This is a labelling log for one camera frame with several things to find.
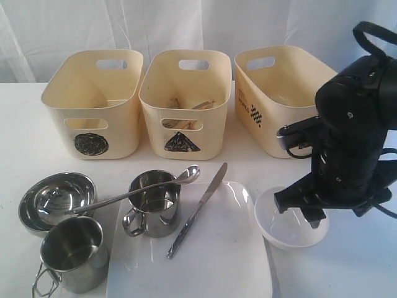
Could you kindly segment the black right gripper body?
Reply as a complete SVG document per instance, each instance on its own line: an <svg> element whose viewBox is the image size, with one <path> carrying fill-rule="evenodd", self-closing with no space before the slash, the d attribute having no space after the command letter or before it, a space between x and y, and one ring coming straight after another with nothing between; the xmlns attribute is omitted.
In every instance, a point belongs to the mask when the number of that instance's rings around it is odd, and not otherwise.
<svg viewBox="0 0 397 298"><path fill-rule="evenodd" d="M332 136L282 137L287 152L294 147L311 147L311 171L274 194L280 213L299 208L305 217L324 217L327 209L349 209L358 217L371 208L386 215L383 203L391 199L391 153L383 146L384 136L369 139Z"/></svg>

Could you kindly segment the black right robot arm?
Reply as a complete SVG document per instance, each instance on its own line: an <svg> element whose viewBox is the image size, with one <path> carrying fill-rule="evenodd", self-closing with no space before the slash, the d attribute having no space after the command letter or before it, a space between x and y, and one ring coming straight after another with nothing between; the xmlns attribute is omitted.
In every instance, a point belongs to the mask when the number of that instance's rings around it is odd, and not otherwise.
<svg viewBox="0 0 397 298"><path fill-rule="evenodd" d="M384 146L396 129L396 60L363 56L319 88L317 115L277 132L281 147L311 148L311 171L274 195L279 212L299 208L312 228L327 209L358 217L391 199L396 161Z"/></svg>

